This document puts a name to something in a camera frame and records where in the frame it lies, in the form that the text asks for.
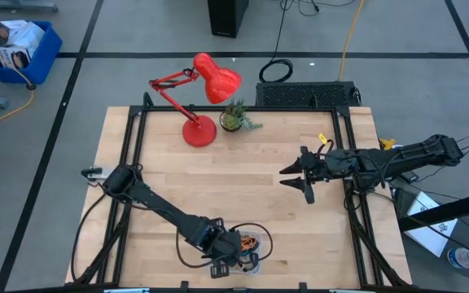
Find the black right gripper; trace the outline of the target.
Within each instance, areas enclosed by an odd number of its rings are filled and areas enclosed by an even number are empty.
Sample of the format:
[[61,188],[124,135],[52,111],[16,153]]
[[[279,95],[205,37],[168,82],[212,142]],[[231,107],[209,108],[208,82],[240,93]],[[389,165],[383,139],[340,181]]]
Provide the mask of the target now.
[[300,157],[286,168],[279,171],[280,174],[302,173],[304,178],[296,177],[292,179],[284,179],[279,183],[289,186],[303,192],[307,204],[315,202],[312,185],[317,181],[327,181],[327,166],[324,159],[320,159],[308,147],[300,147]]

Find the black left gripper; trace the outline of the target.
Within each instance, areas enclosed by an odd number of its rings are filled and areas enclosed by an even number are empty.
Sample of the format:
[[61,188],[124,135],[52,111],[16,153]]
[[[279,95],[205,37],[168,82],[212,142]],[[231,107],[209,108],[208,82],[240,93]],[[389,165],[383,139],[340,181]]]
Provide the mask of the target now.
[[[212,261],[210,276],[213,279],[228,277],[230,268],[235,267],[241,258],[241,234],[236,228],[227,229],[222,218],[213,218],[209,223],[213,229],[213,241],[208,249],[208,257]],[[245,265],[246,272],[256,272],[260,268],[257,253],[248,254],[248,261]]]

